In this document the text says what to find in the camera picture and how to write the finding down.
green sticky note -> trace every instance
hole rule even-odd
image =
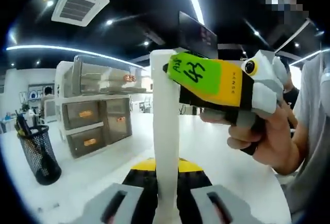
[[[216,60],[203,59],[188,53],[173,55],[167,74],[187,88],[202,95],[217,95],[221,81],[221,64]]]

pen holder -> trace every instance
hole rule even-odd
[[[26,160],[41,185],[50,185],[61,176],[59,167],[48,136],[47,125],[31,127],[32,134],[18,137],[26,157]]]

white desk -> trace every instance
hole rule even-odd
[[[121,183],[131,166],[154,156],[152,114],[132,114],[133,136],[93,154],[73,160],[61,142],[57,123],[49,124],[49,135],[60,179],[39,185],[25,160],[15,132],[2,136],[3,156],[21,196],[42,223],[65,223],[78,217],[84,204],[107,188]],[[201,166],[213,184],[221,184],[251,207],[265,223],[288,224],[289,209],[271,168],[245,153],[227,146],[228,126],[208,124],[198,116],[180,116],[180,157]]]

black ceiling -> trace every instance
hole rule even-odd
[[[177,11],[196,18],[190,0],[110,0],[110,3],[87,27],[52,22],[55,4],[47,7],[49,0],[27,0],[16,19],[8,27],[4,48],[15,45],[55,45],[120,58],[126,61],[147,55],[150,51],[173,47],[175,31],[170,17]],[[252,56],[258,49],[277,49],[305,22],[303,11],[284,11],[267,5],[265,0],[199,0],[206,27],[218,35],[219,44],[239,44]],[[161,19],[154,20],[150,12],[166,11]],[[107,20],[115,20],[106,26]],[[253,29],[259,31],[255,36]],[[304,57],[319,48],[320,38],[315,37],[318,26],[309,24],[282,50]],[[17,68],[56,67],[62,61],[72,61],[77,53],[53,49],[18,49],[5,53],[2,65],[15,63]],[[237,60],[241,50],[219,50],[219,58]],[[138,62],[148,65],[149,60]]]

